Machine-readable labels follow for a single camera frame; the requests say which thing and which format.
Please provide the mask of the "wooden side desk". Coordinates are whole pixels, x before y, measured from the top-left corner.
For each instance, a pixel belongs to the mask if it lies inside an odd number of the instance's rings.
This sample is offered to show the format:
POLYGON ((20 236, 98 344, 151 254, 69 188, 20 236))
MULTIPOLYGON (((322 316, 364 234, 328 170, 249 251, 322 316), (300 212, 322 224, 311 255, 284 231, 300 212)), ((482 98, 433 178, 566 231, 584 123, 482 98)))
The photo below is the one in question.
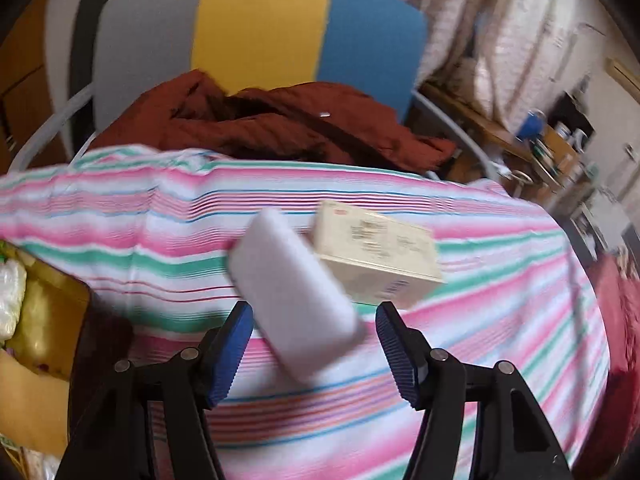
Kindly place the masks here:
POLYGON ((447 92, 432 84, 424 84, 420 92, 469 133, 486 154, 495 148, 513 172, 521 170, 528 174, 533 184, 525 192, 526 197, 542 204, 570 186, 570 175, 579 167, 579 155, 549 126, 544 127, 541 142, 550 155, 539 159, 538 150, 532 150, 529 142, 518 140, 498 122, 478 114, 447 92))

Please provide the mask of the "blue round object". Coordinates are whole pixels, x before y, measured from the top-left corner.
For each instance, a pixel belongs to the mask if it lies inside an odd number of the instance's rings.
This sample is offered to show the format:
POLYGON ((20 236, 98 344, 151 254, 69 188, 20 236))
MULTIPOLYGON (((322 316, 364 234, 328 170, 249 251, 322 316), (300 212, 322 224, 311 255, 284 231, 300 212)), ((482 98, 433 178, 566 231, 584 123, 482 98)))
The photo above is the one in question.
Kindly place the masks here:
POLYGON ((533 140, 541 135, 545 125, 547 125, 547 118, 544 112, 536 108, 530 110, 521 128, 518 129, 516 137, 521 141, 533 140))

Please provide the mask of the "black rolled mat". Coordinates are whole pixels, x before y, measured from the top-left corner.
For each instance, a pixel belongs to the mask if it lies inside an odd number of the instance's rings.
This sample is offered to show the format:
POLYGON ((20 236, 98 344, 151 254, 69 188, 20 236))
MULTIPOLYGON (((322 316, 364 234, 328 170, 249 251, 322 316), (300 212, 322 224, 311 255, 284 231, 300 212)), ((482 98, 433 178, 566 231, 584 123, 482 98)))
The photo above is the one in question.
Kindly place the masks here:
MULTIPOLYGON (((70 66, 68 66, 68 96, 72 98, 92 83, 94 46, 99 19, 108 0, 79 0, 72 43, 70 44, 70 66)), ((92 100, 89 100, 70 118, 75 153, 85 144, 94 131, 92 100)))

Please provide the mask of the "gold metal tin box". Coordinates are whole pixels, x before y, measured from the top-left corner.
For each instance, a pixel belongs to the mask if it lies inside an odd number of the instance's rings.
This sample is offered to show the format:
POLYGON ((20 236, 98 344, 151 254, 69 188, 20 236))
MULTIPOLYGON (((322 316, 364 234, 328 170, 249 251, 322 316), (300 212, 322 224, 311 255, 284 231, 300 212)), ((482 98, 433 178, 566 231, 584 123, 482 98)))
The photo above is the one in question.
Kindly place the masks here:
POLYGON ((27 272, 20 322, 1 341, 1 434, 19 446, 60 458, 67 445, 70 373, 89 287, 5 240, 1 263, 27 272))

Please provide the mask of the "white rectangular sponge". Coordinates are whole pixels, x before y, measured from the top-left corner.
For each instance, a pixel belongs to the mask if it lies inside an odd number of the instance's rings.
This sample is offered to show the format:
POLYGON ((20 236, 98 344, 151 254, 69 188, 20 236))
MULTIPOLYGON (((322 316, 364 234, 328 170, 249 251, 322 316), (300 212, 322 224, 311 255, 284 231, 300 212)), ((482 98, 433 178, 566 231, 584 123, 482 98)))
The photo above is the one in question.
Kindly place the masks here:
POLYGON ((311 382, 366 339, 352 300, 280 210, 256 214, 229 252, 228 272, 272 352, 299 382, 311 382))

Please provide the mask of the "striped pink green tablecloth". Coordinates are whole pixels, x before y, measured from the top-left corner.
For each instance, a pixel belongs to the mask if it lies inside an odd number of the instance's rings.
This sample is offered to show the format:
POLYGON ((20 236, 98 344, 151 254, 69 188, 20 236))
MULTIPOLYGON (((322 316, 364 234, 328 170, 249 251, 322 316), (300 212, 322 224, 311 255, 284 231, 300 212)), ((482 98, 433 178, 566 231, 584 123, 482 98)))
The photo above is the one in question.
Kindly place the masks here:
MULTIPOLYGON (((550 214, 490 181, 104 148, 72 166, 3 177, 1 235, 125 313, 136 328, 132 356, 154 362, 238 300, 226 257, 255 214, 277 208, 306 233, 324 200, 433 233, 445 283, 406 323, 463 362, 512 362, 576 460, 610 367, 597 298, 550 214)), ((308 385, 255 335, 208 420, 230 479, 399 479, 421 416, 401 399, 375 335, 308 385)))

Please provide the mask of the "wooden wardrobe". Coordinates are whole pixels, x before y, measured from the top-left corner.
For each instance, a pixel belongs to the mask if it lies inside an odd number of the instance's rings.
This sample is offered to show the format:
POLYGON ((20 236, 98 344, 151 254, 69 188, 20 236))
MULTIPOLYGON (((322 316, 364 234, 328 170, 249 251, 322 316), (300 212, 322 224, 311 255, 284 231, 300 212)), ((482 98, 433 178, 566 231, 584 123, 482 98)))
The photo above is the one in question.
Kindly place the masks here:
POLYGON ((1 172, 53 114, 44 55, 48 0, 32 0, 1 43, 1 172))

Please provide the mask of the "cream cardboard box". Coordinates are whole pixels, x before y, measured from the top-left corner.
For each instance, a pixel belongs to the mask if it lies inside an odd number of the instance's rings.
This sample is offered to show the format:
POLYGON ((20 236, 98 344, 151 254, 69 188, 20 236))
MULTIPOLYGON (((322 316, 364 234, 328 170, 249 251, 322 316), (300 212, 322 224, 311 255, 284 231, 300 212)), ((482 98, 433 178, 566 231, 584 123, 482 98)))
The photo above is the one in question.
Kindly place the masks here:
POLYGON ((358 304, 410 309, 445 283, 432 232, 360 207, 324 200, 314 251, 358 304))

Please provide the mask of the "patterned beige curtain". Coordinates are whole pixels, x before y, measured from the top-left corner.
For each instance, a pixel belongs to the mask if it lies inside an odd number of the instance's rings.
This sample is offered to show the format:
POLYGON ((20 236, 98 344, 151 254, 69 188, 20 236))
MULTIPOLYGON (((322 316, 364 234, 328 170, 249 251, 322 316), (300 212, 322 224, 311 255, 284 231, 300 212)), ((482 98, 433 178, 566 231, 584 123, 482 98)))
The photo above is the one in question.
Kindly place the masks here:
POLYGON ((402 0, 427 20, 418 81, 517 133, 549 90, 578 0, 402 0))

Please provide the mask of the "white air conditioner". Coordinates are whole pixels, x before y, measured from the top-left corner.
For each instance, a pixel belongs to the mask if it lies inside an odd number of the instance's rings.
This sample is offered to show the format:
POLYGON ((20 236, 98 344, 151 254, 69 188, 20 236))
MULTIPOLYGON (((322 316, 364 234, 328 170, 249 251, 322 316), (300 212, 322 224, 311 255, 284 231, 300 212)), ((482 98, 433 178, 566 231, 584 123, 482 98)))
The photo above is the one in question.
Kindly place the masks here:
POLYGON ((629 93, 639 91, 639 78, 634 76, 634 73, 631 70, 628 70, 628 68, 617 58, 607 58, 605 62, 605 70, 608 73, 608 76, 612 77, 629 93))

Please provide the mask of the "grey yellow blue chair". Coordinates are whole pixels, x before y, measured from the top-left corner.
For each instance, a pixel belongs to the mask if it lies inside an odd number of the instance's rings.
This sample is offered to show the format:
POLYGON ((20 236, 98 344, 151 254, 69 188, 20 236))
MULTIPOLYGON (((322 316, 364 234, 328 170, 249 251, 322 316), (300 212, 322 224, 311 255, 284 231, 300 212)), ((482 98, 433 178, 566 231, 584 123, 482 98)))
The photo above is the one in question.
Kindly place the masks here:
POLYGON ((416 108, 437 132, 486 153, 416 90, 427 42, 425 16, 401 0, 106 0, 89 37, 89 81, 23 145, 11 170, 30 162, 84 107, 103 131, 157 84, 201 70, 222 88, 279 89, 311 81, 356 88, 402 122, 416 108))

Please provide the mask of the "dark red jacket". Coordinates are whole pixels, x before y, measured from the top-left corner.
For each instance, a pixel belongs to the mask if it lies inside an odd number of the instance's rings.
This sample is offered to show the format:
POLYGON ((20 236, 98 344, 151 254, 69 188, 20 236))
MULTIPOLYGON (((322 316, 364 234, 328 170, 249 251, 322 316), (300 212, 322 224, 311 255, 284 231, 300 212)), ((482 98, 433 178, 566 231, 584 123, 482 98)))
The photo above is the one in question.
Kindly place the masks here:
POLYGON ((92 145, 125 144, 412 174, 439 170, 457 149, 448 139, 417 136, 390 107, 346 84, 310 82, 228 94, 200 70, 144 92, 92 145))

